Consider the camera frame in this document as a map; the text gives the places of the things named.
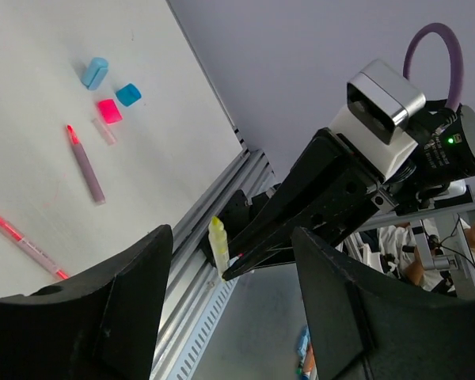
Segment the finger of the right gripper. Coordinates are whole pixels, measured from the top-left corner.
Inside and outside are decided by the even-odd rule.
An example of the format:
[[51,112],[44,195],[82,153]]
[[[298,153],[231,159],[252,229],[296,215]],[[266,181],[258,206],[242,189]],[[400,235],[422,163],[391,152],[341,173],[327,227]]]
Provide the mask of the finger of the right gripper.
[[[280,189],[288,199],[288,209],[285,211],[285,220],[275,232],[270,232],[267,237],[259,238],[259,244],[244,254],[245,249],[240,249],[240,258],[232,264],[223,274],[227,275],[230,269],[254,269],[257,263],[267,260],[266,253],[279,247],[280,239],[291,236],[294,229],[305,228],[312,231],[326,243],[335,246],[340,243],[340,186],[339,185],[310,185],[299,193],[287,189],[284,185],[276,185],[275,192]],[[237,256],[238,238],[244,235],[244,230],[229,243],[230,255]]]

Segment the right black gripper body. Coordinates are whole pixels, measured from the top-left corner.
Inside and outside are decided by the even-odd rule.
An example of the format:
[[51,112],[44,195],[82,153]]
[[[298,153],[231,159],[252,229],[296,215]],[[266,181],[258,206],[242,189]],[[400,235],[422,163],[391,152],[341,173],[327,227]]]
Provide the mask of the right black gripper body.
[[385,182],[343,134],[328,128],[316,132],[287,178],[299,193],[284,216],[330,245],[343,242],[377,211],[371,198]]

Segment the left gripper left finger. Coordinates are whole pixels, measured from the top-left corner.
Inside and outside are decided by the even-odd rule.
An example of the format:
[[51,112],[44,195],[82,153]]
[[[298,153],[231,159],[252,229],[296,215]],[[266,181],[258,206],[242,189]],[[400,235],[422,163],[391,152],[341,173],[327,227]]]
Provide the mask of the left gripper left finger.
[[69,279],[0,298],[0,379],[149,378],[172,253],[161,225]]

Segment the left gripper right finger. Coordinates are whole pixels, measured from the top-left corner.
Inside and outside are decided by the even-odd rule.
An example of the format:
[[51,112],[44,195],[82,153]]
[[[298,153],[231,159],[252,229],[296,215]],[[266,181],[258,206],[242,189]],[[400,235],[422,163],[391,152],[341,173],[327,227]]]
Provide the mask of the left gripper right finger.
[[320,379],[475,379],[475,301],[391,279],[296,228]]

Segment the yellow highlighter pen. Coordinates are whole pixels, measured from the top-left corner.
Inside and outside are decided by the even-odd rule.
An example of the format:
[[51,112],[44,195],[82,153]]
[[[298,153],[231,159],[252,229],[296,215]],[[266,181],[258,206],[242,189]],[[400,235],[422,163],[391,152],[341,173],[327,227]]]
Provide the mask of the yellow highlighter pen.
[[218,276],[223,279],[223,273],[229,268],[230,255],[227,242],[227,233],[223,222],[213,216],[208,225],[208,241],[210,243],[212,255]]

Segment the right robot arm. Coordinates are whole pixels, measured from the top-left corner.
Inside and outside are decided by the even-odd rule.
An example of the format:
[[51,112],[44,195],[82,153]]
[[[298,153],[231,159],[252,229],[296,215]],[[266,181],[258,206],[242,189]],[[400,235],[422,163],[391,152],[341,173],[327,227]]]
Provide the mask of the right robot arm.
[[429,102],[414,116],[413,126],[415,131],[446,129],[416,146],[391,178],[371,161],[374,136],[352,142],[346,131],[317,131],[274,195],[230,239],[229,254],[236,262],[223,279],[293,262],[291,235],[297,227],[337,246],[380,209],[377,198],[408,215],[427,207],[451,181],[475,177],[475,112],[470,107],[452,111]]

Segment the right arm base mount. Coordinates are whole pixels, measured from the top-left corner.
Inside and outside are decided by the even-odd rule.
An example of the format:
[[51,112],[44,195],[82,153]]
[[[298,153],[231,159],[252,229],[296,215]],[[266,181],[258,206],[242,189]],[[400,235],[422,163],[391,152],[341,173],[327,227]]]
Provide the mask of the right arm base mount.
[[[231,196],[217,217],[226,231],[228,243],[231,243],[243,230],[245,231],[244,235],[237,240],[239,251],[237,255],[240,254],[240,249],[242,248],[245,249],[244,254],[246,254],[249,249],[259,244],[259,238],[266,238],[270,232],[275,232],[277,227],[281,226],[285,220],[284,213],[288,209],[287,198],[281,189],[271,197],[268,195],[268,192],[262,192],[254,196],[250,201],[241,189]],[[211,217],[207,232],[202,238],[199,247],[203,250],[206,258],[218,269],[220,267],[217,267],[209,236],[209,227],[212,225],[212,219],[213,217]],[[264,251],[267,260],[257,263],[258,267],[275,266],[291,262],[292,251],[291,247],[288,246],[290,244],[289,237],[290,235],[287,233],[287,238],[283,237],[283,240],[280,239],[279,247],[276,247],[276,250]],[[241,276],[241,274],[248,272],[251,268],[230,269],[229,274],[224,275],[223,273],[226,270],[221,269],[222,273],[220,276],[228,281],[234,277]]]

